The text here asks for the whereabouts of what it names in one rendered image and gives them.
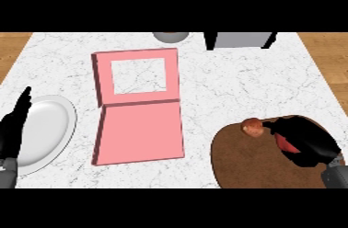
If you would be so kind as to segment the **grey round bowl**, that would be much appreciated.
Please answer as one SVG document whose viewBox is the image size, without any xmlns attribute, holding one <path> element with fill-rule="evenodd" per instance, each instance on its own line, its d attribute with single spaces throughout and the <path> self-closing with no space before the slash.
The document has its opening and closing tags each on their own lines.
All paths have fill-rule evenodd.
<svg viewBox="0 0 348 228">
<path fill-rule="evenodd" d="M 178 43 L 190 36 L 188 32 L 154 32 L 154 37 L 164 43 Z"/>
</svg>

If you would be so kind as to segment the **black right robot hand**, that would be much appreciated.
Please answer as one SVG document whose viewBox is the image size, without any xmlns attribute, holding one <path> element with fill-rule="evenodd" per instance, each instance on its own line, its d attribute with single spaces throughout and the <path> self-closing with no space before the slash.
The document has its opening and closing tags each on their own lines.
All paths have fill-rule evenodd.
<svg viewBox="0 0 348 228">
<path fill-rule="evenodd" d="M 271 129 L 273 136 L 280 134 L 299 150 L 298 154 L 280 150 L 298 166 L 315 167 L 318 163 L 329 165 L 338 157 L 341 148 L 336 140 L 327 131 L 305 117 L 278 118 L 275 122 L 265 121 L 262 126 Z"/>
</svg>

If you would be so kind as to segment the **red bell pepper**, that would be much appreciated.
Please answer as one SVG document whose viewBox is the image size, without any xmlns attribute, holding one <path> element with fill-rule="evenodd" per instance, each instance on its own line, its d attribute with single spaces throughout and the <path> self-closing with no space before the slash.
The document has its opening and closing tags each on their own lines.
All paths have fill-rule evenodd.
<svg viewBox="0 0 348 228">
<path fill-rule="evenodd" d="M 281 151 L 298 154 L 299 150 L 293 147 L 293 145 L 287 142 L 286 138 L 280 135 L 274 135 L 275 143 Z"/>
</svg>

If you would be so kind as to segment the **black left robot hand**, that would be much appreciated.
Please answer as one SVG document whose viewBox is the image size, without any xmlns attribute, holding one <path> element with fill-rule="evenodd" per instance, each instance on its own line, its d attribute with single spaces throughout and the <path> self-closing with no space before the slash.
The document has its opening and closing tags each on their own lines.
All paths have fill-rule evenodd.
<svg viewBox="0 0 348 228">
<path fill-rule="evenodd" d="M 22 132 L 31 107 L 31 87 L 25 88 L 12 112 L 0 119 L 0 159 L 16 158 L 22 145 Z"/>
</svg>

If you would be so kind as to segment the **white oval plate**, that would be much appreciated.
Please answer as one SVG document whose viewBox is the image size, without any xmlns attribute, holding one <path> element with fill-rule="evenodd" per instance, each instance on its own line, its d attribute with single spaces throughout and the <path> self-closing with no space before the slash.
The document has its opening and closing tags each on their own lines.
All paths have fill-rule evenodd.
<svg viewBox="0 0 348 228">
<path fill-rule="evenodd" d="M 30 175 L 58 158 L 74 135 L 77 114 L 73 102 L 49 95 L 31 100 L 18 156 L 18 174 Z"/>
</svg>

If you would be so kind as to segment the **brown wooden cutting board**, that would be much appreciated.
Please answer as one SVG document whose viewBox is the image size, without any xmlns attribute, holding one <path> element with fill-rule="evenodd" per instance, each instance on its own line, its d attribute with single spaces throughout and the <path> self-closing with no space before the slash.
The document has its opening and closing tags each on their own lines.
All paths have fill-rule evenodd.
<svg viewBox="0 0 348 228">
<path fill-rule="evenodd" d="M 212 141 L 210 158 L 224 188 L 326 188 L 321 172 L 327 165 L 298 166 L 281 154 L 270 128 L 253 138 L 240 124 L 224 127 Z"/>
</svg>

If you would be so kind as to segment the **pink cardboard box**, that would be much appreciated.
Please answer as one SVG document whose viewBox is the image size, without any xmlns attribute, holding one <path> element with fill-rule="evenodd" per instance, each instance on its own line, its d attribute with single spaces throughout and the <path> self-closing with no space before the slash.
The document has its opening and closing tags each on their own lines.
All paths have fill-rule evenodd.
<svg viewBox="0 0 348 228">
<path fill-rule="evenodd" d="M 111 63 L 138 59 L 164 60 L 166 89 L 117 94 Z M 178 49 L 99 51 L 92 54 L 92 69 L 101 109 L 92 164 L 113 165 L 184 157 Z"/>
</svg>

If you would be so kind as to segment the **orange brown round vegetable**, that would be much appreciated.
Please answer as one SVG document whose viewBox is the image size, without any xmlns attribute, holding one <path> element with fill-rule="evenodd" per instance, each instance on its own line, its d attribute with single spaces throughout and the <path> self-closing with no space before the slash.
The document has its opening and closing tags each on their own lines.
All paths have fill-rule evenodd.
<svg viewBox="0 0 348 228">
<path fill-rule="evenodd" d="M 240 129 L 247 136 L 258 138 L 264 133 L 261 120 L 258 118 L 244 120 L 240 124 Z"/>
</svg>

